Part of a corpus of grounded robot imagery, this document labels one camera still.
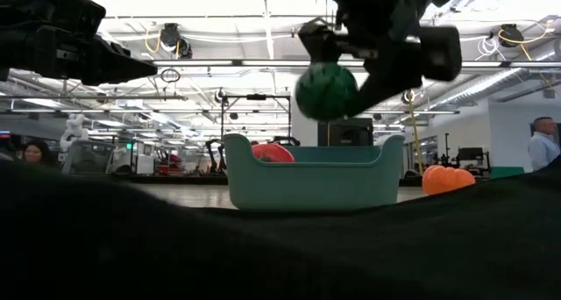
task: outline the teal basket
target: teal basket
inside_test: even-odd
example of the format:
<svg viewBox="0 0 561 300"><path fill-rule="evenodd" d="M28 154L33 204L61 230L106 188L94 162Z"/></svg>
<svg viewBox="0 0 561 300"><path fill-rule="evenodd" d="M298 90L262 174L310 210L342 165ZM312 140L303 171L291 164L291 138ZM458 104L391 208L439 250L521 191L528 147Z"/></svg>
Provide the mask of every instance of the teal basket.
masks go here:
<svg viewBox="0 0 561 300"><path fill-rule="evenodd" d="M404 138L383 146L288 147L295 163L260 161L249 140L224 136L232 203L254 211L341 211L395 204Z"/></svg>

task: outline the floor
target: floor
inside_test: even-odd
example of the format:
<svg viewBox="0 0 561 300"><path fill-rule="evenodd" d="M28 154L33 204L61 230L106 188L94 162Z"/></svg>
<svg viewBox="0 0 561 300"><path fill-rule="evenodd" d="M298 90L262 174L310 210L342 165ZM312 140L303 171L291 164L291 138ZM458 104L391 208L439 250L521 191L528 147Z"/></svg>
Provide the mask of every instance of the floor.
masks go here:
<svg viewBox="0 0 561 300"><path fill-rule="evenodd" d="M188 207L235 209L231 204L228 186L198 185L138 185L138 187L170 203ZM398 202L425 196L421 188L400 188Z"/></svg>

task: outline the cable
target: cable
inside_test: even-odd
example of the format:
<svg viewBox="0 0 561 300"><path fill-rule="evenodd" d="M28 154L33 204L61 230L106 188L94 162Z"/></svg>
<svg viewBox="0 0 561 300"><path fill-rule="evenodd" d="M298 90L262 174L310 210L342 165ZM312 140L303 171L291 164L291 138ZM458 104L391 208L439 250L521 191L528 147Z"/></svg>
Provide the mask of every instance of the cable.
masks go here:
<svg viewBox="0 0 561 300"><path fill-rule="evenodd" d="M476 61L485 56L493 55L499 51L499 42L496 39L482 39L479 41L477 49L479 50L481 56L475 59Z"/></svg>
<svg viewBox="0 0 561 300"><path fill-rule="evenodd" d="M526 57L528 58L528 60L529 60L529 61L532 61L532 57L529 55L529 52L528 52L528 50L526 49L526 47L525 47L524 45L520 45L520 48L523 50L524 54L526 54ZM552 90L555 92L555 94L556 94L557 96L561 96L561 94L560 94L555 88L553 88L553 86L551 86L550 81L549 81L548 79L546 79L545 76L543 76L543 73L542 73L542 72L539 72L539 75L540 75L540 77L542 77L542 80L543 80L543 82L545 82L545 85L546 85L547 87L549 87L550 89L552 89Z"/></svg>
<svg viewBox="0 0 561 300"><path fill-rule="evenodd" d="M410 89L405 95L407 95L409 100L409 114L411 115L411 121L413 122L413 135L415 136L415 148L417 150L417 160L419 161L419 174L423 175L423 158L421 156L421 146L419 145L419 135L417 133L417 123L413 108L413 90Z"/></svg>
<svg viewBox="0 0 561 300"><path fill-rule="evenodd" d="M524 54L526 54L526 57L528 58L529 61L532 61L532 57L529 56L528 50L526 50L526 47L523 44L520 44L520 48L523 50Z"/></svg>
<svg viewBox="0 0 561 300"><path fill-rule="evenodd" d="M146 29L146 37L144 38L144 44L146 46L146 50L150 51L153 54L156 54L160 50L161 29L158 31L158 45L156 45L156 50L150 48L150 45L148 45L148 34L149 33L150 33L150 29Z"/></svg>
<svg viewBox="0 0 561 300"><path fill-rule="evenodd" d="M547 30L549 28L550 28L550 22L548 21L547 25L545 26L545 30L543 31L543 34L541 36L539 36L537 38L534 38L534 39L527 40L527 41L516 41L516 40L506 39L506 38L502 37L502 35L501 35L504 32L504 30L502 30L502 29L499 31L498 36L499 36L499 38L501 38L505 41L508 41L510 43L516 44L516 45L526 45L528 43L536 42L540 39L543 39L543 37L545 37L545 35L548 33Z"/></svg>

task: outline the fluorescent light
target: fluorescent light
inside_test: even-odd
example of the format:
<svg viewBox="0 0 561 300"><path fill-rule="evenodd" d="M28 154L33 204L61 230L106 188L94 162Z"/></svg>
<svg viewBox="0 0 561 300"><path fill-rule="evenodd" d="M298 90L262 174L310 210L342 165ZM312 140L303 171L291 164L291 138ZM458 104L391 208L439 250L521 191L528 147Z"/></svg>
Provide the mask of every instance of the fluorescent light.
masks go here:
<svg viewBox="0 0 561 300"><path fill-rule="evenodd" d="M152 112L149 110L109 110L110 113L141 113L141 112Z"/></svg>
<svg viewBox="0 0 561 300"><path fill-rule="evenodd" d="M105 110L61 110L66 113L103 113Z"/></svg>
<svg viewBox="0 0 561 300"><path fill-rule="evenodd" d="M91 136L109 136L109 137L113 137L113 136L117 136L116 132L96 132L96 133L89 133L89 135Z"/></svg>
<svg viewBox="0 0 561 300"><path fill-rule="evenodd" d="M140 133L140 135L144 136L144 137L147 137L147 138L158 138L158 134L150 133L150 132Z"/></svg>
<svg viewBox="0 0 561 300"><path fill-rule="evenodd" d="M56 112L54 110L37 110L37 109L29 109L29 110L8 110L11 112L18 112L18 113L47 113L47 112Z"/></svg>
<svg viewBox="0 0 561 300"><path fill-rule="evenodd" d="M140 55L143 55L143 56L145 56L145 57L148 57L148 58L150 58L150 59L152 59L152 60L156 60L156 59L154 59L154 57L152 57L152 55L149 54L149 53L142 53L142 54L140 54Z"/></svg>
<svg viewBox="0 0 561 300"><path fill-rule="evenodd" d="M418 115L455 115L459 111L415 111L415 116Z"/></svg>
<svg viewBox="0 0 561 300"><path fill-rule="evenodd" d="M462 68L500 68L501 62L467 61L462 62Z"/></svg>
<svg viewBox="0 0 561 300"><path fill-rule="evenodd" d="M374 130L374 133L381 132L381 133L398 133L403 132L403 130Z"/></svg>
<svg viewBox="0 0 561 300"><path fill-rule="evenodd" d="M112 139L112 137L101 137L101 136L98 136L98 137L89 137L89 138L90 138L90 139L102 139L102 140Z"/></svg>
<svg viewBox="0 0 561 300"><path fill-rule="evenodd" d="M161 122L163 124L166 124L167 122L169 122L169 118L158 113L158 112L153 112L150 115L150 118L152 118L153 120L156 120L158 122Z"/></svg>
<svg viewBox="0 0 561 300"><path fill-rule="evenodd" d="M309 61L282 61L282 60L246 60L243 66L248 67L307 67Z"/></svg>
<svg viewBox="0 0 561 300"><path fill-rule="evenodd" d="M118 121L113 121L113 120L96 120L98 123L102 124L102 125L108 125L108 126L124 126L125 124L120 123Z"/></svg>
<svg viewBox="0 0 561 300"><path fill-rule="evenodd" d="M151 63L157 67L231 67L232 60L156 60Z"/></svg>
<svg viewBox="0 0 561 300"><path fill-rule="evenodd" d="M52 107L52 108L61 107L61 104L52 101L50 99L29 98L29 99L24 99L24 101L26 101L27 103L37 104L45 107Z"/></svg>
<svg viewBox="0 0 561 300"><path fill-rule="evenodd" d="M548 54L544 54L544 55L542 55L541 57L537 57L536 60L537 60L537 61L545 60L545 59L548 59L548 58L552 57L553 55L555 55L555 51L551 51L551 52L548 53Z"/></svg>
<svg viewBox="0 0 561 300"><path fill-rule="evenodd" d="M372 125L374 128L403 128L404 125Z"/></svg>

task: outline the green ball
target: green ball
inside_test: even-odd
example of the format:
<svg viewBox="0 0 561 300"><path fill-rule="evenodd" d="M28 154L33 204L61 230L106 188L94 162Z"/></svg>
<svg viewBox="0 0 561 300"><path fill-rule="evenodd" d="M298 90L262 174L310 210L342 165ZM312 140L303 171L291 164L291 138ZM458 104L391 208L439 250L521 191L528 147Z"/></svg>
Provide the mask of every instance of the green ball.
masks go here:
<svg viewBox="0 0 561 300"><path fill-rule="evenodd" d="M300 112L314 120L330 121L345 115L358 92L357 80L335 62L313 63L298 78L295 97Z"/></svg>

